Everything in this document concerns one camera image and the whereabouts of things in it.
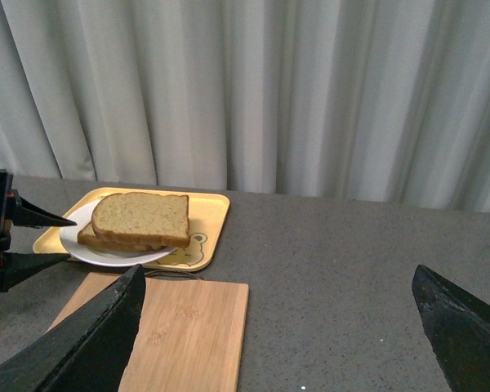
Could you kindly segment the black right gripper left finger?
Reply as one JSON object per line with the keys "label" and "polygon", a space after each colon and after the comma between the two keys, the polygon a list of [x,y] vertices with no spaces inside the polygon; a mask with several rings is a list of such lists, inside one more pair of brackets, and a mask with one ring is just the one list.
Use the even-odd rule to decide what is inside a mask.
{"label": "black right gripper left finger", "polygon": [[141,265],[0,365],[0,391],[116,391],[139,331]]}

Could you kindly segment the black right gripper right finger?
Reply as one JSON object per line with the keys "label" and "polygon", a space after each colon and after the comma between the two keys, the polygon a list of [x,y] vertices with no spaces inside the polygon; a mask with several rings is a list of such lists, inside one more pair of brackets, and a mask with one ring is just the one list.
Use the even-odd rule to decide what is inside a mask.
{"label": "black right gripper right finger", "polygon": [[449,388],[490,391],[490,305],[425,265],[412,293]]}

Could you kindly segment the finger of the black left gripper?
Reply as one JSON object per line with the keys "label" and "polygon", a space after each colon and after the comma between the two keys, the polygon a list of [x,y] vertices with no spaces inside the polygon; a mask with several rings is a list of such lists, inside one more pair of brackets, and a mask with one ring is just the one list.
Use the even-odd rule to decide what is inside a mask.
{"label": "finger of the black left gripper", "polygon": [[11,222],[29,228],[70,227],[77,223],[47,212],[22,198],[16,189],[11,191]]}
{"label": "finger of the black left gripper", "polygon": [[5,253],[2,289],[9,290],[35,274],[70,258],[69,253]]}

